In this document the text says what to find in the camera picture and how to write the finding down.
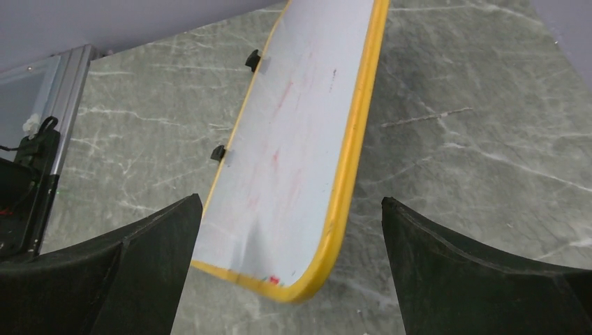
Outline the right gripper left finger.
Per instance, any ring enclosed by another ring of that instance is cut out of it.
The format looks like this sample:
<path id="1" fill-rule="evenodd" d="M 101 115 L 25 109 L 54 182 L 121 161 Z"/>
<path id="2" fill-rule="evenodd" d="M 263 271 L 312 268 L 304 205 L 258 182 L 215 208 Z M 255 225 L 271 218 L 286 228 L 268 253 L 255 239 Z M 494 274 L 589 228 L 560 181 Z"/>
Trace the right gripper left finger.
<path id="1" fill-rule="evenodd" d="M 169 334 L 200 228 L 197 194 L 134 223 L 1 265 L 2 334 Z"/>

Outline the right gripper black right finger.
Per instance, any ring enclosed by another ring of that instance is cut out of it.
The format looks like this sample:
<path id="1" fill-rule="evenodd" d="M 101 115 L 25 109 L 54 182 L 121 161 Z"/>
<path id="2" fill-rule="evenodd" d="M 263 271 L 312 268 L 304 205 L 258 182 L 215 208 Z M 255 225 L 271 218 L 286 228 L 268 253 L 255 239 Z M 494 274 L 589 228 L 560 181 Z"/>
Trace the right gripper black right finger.
<path id="1" fill-rule="evenodd" d="M 384 198 L 382 227 L 407 334 L 590 334 L 591 271 L 478 242 Z"/>

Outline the yellow-framed whiteboard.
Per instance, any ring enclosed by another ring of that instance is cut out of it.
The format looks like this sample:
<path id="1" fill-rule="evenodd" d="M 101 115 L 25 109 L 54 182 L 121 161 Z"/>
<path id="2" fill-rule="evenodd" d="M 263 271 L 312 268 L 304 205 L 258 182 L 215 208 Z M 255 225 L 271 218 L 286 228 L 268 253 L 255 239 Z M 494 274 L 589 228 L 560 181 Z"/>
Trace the yellow-framed whiteboard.
<path id="1" fill-rule="evenodd" d="M 204 205 L 191 265 L 278 302 L 327 280 L 346 231 L 388 1 L 289 1 Z"/>

